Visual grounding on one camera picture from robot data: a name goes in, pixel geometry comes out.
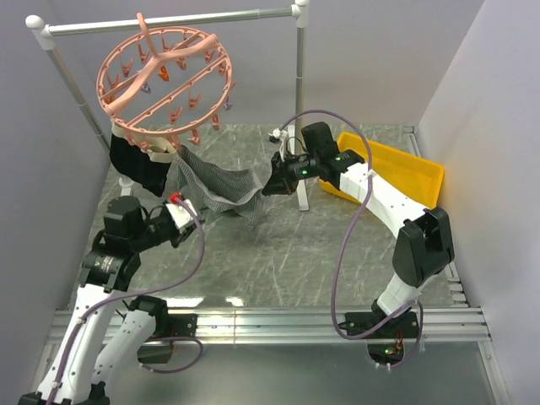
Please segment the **pink round clip hanger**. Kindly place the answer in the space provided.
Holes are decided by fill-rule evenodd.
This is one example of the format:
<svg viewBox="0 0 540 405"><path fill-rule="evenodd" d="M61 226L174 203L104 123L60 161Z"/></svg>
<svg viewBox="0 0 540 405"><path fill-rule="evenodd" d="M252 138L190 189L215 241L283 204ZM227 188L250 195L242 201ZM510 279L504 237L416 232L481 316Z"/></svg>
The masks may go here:
<svg viewBox="0 0 540 405"><path fill-rule="evenodd" d="M145 150L157 138L176 149L198 145L199 128L220 129L220 113L235 87L233 65L215 34L186 26L150 27L139 13L140 31L103 61L96 79L100 107L111 128Z"/></svg>

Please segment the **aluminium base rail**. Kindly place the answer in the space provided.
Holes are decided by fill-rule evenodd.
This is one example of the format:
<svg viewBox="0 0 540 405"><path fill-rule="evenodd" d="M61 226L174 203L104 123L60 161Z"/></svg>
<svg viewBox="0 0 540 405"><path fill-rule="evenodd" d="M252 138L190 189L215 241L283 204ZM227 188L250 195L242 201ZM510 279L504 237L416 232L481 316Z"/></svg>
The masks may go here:
<svg viewBox="0 0 540 405"><path fill-rule="evenodd" d="M347 343L336 333L328 310L317 307L228 307L171 309L173 317L197 317L195 336L205 344L273 345ZM489 342L479 308L424 309L424 343Z"/></svg>

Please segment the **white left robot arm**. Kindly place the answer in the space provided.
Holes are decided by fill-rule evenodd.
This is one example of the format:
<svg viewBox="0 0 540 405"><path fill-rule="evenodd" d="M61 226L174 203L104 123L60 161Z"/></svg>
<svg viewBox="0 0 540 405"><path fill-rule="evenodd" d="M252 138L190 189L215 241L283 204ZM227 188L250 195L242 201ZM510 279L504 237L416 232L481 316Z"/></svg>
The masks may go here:
<svg viewBox="0 0 540 405"><path fill-rule="evenodd" d="M21 404L108 404L114 383L146 342L199 344L189 316L187 329L173 321L158 289L130 292L140 255L165 242L177 247L203 221L180 193L147 210L134 196L111 200L104 227L81 263L76 301L56 358L35 391Z"/></svg>

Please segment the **black underwear white waistband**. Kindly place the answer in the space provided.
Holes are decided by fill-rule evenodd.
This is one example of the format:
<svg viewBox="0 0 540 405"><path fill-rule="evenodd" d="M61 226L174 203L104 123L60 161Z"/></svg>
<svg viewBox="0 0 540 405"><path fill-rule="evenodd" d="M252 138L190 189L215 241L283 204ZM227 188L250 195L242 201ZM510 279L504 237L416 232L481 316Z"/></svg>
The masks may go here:
<svg viewBox="0 0 540 405"><path fill-rule="evenodd" d="M176 148L163 138L157 138L142 150L128 142L121 128L113 127L111 132L110 160L115 169L156 197L161 197L176 157Z"/></svg>

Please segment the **grey striped boxer underwear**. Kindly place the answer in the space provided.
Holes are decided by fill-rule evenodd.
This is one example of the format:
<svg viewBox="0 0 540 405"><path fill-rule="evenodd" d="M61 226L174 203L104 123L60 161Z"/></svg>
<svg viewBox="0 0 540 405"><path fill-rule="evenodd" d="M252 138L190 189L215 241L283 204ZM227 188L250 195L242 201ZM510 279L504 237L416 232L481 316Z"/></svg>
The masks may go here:
<svg viewBox="0 0 540 405"><path fill-rule="evenodd" d="M196 156L178 152L180 188L198 207L214 213L235 213L255 228L264 212L263 184L252 169L226 170Z"/></svg>

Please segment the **silver clothes rack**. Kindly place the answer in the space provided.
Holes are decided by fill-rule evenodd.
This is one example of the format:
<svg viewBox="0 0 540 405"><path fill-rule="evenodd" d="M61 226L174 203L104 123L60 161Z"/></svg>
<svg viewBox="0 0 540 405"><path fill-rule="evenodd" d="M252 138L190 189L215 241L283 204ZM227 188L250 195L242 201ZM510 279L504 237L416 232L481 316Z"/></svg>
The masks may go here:
<svg viewBox="0 0 540 405"><path fill-rule="evenodd" d="M55 65L106 151L111 146L105 133L59 55L54 39L62 35L136 30L136 35L121 42L102 62L95 85L97 100L110 118L114 133L119 134L129 145L140 149L149 159L166 163L166 153L181 149L181 135L189 134L189 142L198 145L200 136L197 129L201 125L211 123L214 130L220 129L220 111L229 104L230 93L235 87L229 53L215 34L197 29L197 24L294 18L297 30L295 112L300 114L304 101L304 39L308 10L307 1L296 1L287 8L152 19L146 19L139 13L133 20L87 24L48 25L41 17L30 15L25 24ZM160 78L171 84L174 69L185 70L187 60L193 57L203 58L203 67L190 78L172 84L164 95L143 111L130 116L126 114L137 97L148 92L152 79ZM194 86L211 73L217 73L224 80L220 96L188 123L181 123L182 112L185 109L194 110L201 99L199 94L193 94Z"/></svg>

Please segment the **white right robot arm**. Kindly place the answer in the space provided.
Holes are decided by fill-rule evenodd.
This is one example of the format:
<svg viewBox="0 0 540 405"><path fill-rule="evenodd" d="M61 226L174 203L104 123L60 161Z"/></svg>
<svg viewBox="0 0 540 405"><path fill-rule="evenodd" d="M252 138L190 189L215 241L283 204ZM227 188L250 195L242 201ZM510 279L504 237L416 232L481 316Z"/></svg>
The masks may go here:
<svg viewBox="0 0 540 405"><path fill-rule="evenodd" d="M372 326L359 336L377 333L384 338L398 331L423 287L455 258L451 222L440 208L427 208L399 191L377 174L370 162L351 149L340 150L325 122L303 127L302 154L289 151L289 136L282 128L269 140L279 146L271 158L271 176L262 189L265 196L291 195L301 181L318 178L361 203L392 233L394 274L373 302Z"/></svg>

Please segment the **yellow plastic tray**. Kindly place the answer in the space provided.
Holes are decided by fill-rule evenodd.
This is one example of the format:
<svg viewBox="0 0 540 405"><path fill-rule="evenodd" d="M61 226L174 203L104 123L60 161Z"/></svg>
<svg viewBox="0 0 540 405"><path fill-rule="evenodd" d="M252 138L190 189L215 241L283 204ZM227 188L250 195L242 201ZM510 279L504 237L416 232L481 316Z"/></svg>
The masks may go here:
<svg viewBox="0 0 540 405"><path fill-rule="evenodd" d="M382 143L371 140L368 140L368 143L373 154L373 168L378 175L425 207L434 208L438 205L445 174L444 166ZM337 145L342 152L351 149L364 159L367 158L366 147L355 133L341 132L337 138ZM324 192L352 203L359 203L358 200L340 192L329 182L322 180L319 182Z"/></svg>

